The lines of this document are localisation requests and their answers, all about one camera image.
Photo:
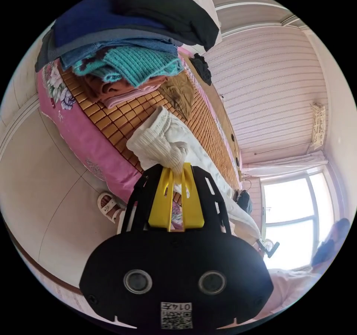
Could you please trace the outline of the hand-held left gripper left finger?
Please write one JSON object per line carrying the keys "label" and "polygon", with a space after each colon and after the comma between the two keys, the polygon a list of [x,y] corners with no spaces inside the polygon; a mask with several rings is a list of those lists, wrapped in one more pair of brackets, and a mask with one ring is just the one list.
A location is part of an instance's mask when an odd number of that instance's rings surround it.
{"label": "hand-held left gripper left finger", "polygon": [[174,178],[172,170],[163,167],[148,219],[150,227],[160,228],[170,232],[173,186]]}

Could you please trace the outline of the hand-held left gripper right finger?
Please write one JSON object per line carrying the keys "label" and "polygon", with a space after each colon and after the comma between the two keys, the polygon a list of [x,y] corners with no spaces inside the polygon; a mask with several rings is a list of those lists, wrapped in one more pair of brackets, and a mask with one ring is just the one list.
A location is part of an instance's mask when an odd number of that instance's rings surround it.
{"label": "hand-held left gripper right finger", "polygon": [[174,191],[181,194],[182,227],[175,232],[201,229],[204,226],[204,217],[196,187],[192,166],[185,162],[181,173],[181,184],[174,184]]}

